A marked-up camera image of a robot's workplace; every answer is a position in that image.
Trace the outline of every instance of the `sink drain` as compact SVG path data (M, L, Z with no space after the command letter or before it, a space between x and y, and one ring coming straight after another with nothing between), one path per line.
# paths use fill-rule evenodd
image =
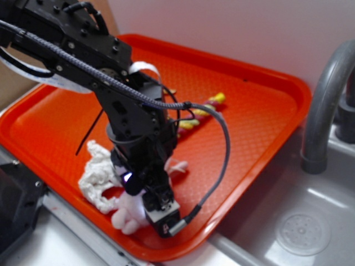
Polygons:
M276 227L276 239L287 251L296 255L315 255L323 251L331 239L326 220L315 213L287 213Z

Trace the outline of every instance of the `sink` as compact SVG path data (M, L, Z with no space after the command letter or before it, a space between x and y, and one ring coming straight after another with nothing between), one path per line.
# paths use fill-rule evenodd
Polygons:
M355 145L333 132L324 173L301 170L298 129L219 225L241 265L354 265Z

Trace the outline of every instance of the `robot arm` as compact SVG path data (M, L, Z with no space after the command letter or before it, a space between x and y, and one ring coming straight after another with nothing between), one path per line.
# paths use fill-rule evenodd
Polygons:
M177 144L176 123L166 109L203 106L165 104L161 85L141 72L130 73L131 47L109 35L104 19L89 2L76 0L0 0L0 46L13 48L58 74L93 91L109 118L111 160L128 194L146 190L147 219L161 237L170 237L197 215L221 182L229 157L224 120L226 160L217 183L190 215L180 219L179 205L164 171Z

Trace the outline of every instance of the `faucet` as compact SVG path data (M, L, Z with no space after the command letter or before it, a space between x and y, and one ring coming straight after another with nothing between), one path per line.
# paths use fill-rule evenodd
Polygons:
M328 140L337 108L336 136L355 143L354 67L355 39L335 50L319 78L302 141L301 167L307 173L318 174L327 168Z

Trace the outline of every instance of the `textured tray surface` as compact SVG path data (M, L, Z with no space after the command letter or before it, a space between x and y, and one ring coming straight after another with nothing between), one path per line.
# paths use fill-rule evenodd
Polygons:
M100 214L81 195L77 182L90 156L85 147L79 156L75 151L100 111L94 94L41 86L1 117L0 142L131 254L149 261L171 260L210 235L303 120L311 95L303 82L288 75L137 35L121 39L133 46L134 61L159 69L179 101L203 103L218 92L226 95L221 112L232 139L230 164L220 187L181 233L161 239L147 227L125 236L112 228L110 215ZM103 116L89 139L110 149L107 123ZM225 140L213 120L180 140L174 158L189 162L188 174L173 181L182 216L216 181L224 153Z

